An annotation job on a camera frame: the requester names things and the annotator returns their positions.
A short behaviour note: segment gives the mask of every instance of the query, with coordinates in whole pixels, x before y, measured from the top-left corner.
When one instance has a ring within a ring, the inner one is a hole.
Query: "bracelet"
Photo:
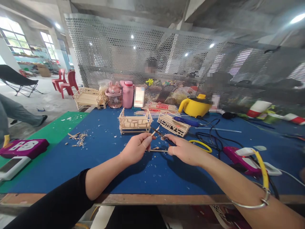
[[[235,202],[234,200],[231,200],[228,196],[227,196],[227,198],[228,198],[233,204],[235,204],[235,205],[237,205],[237,206],[240,206],[240,207],[249,208],[249,209],[263,208],[263,207],[269,205],[269,202],[268,202],[268,201],[269,201],[269,196],[270,196],[270,193],[271,193],[270,190],[269,190],[268,188],[266,188],[266,187],[263,187],[263,190],[265,190],[266,196],[265,196],[264,199],[261,198],[262,204],[256,205],[256,206],[243,205],[243,204],[240,204],[240,203],[238,203],[238,202]]]

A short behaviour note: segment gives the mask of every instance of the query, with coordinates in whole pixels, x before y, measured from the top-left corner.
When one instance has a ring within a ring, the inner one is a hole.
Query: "black sleeve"
[[[72,228],[92,207],[86,194],[85,178],[89,169],[63,183],[10,222],[5,229]]]

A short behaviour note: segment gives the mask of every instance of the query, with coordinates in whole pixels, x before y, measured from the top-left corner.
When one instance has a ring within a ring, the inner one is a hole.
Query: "yellow lid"
[[[205,98],[206,98],[206,95],[204,95],[204,94],[199,94],[197,96],[197,99],[205,99]]]

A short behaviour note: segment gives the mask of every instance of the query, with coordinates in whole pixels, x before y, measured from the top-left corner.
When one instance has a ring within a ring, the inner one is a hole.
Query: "plastic bag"
[[[106,89],[108,88],[109,82],[110,82],[110,80],[107,80],[107,79],[105,79],[105,80],[100,80],[100,81],[98,82],[99,91],[101,91],[102,94],[105,94],[105,91],[106,91]]]

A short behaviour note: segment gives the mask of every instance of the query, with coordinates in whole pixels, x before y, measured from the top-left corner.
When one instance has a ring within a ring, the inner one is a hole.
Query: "yellow electric kettle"
[[[184,112],[192,117],[203,117],[210,109],[210,101],[206,99],[206,95],[199,94],[196,96],[188,96],[180,104],[178,112]]]

